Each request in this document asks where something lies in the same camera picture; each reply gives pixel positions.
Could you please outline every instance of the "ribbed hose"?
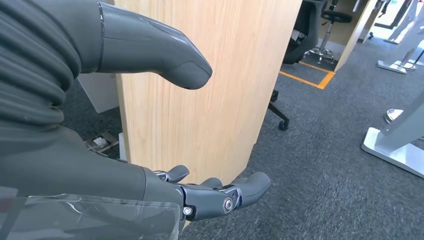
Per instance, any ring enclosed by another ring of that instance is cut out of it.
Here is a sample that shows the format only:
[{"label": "ribbed hose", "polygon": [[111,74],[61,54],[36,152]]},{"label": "ribbed hose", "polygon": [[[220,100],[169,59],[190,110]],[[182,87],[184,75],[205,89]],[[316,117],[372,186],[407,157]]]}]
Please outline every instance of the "ribbed hose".
[{"label": "ribbed hose", "polygon": [[70,38],[47,12],[25,0],[0,0],[0,29],[0,131],[8,122],[60,124],[64,115],[55,106],[81,72]]}]

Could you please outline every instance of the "office chair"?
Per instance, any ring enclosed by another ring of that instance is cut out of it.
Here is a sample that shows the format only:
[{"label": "office chair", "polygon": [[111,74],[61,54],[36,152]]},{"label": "office chair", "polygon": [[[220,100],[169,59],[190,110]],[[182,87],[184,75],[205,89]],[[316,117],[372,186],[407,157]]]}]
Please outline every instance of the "office chair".
[{"label": "office chair", "polygon": [[[305,52],[318,44],[320,14],[324,3],[326,3],[324,0],[303,0],[299,14],[297,15],[296,23],[294,24],[294,30],[302,33],[302,37],[296,40],[290,38],[282,61],[283,64],[292,65],[298,63],[303,59]],[[274,89],[268,104],[268,109],[282,119],[278,128],[281,131],[285,131],[289,128],[290,119],[273,104],[273,102],[277,101],[278,95],[279,91]]]}]

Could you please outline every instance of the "wooden panel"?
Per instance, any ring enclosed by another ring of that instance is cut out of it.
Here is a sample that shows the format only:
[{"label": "wooden panel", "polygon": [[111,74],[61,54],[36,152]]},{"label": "wooden panel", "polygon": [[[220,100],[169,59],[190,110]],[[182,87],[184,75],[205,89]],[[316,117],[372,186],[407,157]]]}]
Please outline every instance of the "wooden panel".
[{"label": "wooden panel", "polygon": [[369,16],[368,20],[366,21],[365,26],[363,27],[363,30],[359,36],[359,39],[362,40],[362,43],[365,43],[368,40],[371,28],[374,26],[374,24],[376,24],[377,19],[379,19],[379,15],[381,14],[383,7],[384,4],[381,4],[378,11],[373,11]]},{"label": "wooden panel", "polygon": [[152,170],[184,164],[191,172],[186,182],[232,181],[257,140],[301,2],[116,0],[183,31],[213,69],[199,90],[152,73],[121,76],[129,160]]},{"label": "wooden panel", "polygon": [[368,18],[370,17],[371,12],[373,11],[376,3],[377,3],[377,0],[369,0],[366,3],[366,6],[364,10],[362,11],[362,14],[359,18],[359,21],[353,33],[350,35],[350,39],[347,42],[346,47],[344,48],[344,51],[341,54],[340,59],[338,60],[337,66],[335,67],[335,70],[334,70],[335,72],[339,70],[348,60],[348,57],[351,54],[352,50],[354,49],[355,45],[357,44],[359,36],[361,35],[361,32],[364,29],[364,26],[367,23]]}]

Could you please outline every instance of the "robotic arm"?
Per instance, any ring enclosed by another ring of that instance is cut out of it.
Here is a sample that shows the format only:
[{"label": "robotic arm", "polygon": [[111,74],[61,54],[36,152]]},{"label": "robotic arm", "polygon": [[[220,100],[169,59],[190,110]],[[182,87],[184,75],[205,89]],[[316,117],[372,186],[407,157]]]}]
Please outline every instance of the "robotic arm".
[{"label": "robotic arm", "polygon": [[[96,0],[0,0],[0,28],[0,186],[21,197],[173,203],[181,211],[179,229],[185,220],[254,204],[270,186],[264,173],[226,186],[216,178],[178,184],[189,173],[184,166],[152,172],[110,159],[59,126],[64,116],[57,106],[80,73],[153,72],[185,89],[204,86],[212,69],[182,32]],[[148,231],[151,224],[166,230],[174,223],[160,215],[139,226]]]}]

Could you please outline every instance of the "transparent plastic sheet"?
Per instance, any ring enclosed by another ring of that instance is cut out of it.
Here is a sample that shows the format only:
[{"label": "transparent plastic sheet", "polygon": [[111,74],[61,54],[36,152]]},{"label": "transparent plastic sheet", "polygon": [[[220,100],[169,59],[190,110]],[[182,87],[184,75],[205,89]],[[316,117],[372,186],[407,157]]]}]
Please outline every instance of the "transparent plastic sheet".
[{"label": "transparent plastic sheet", "polygon": [[0,240],[178,239],[180,207],[175,203],[17,192],[0,187]]}]

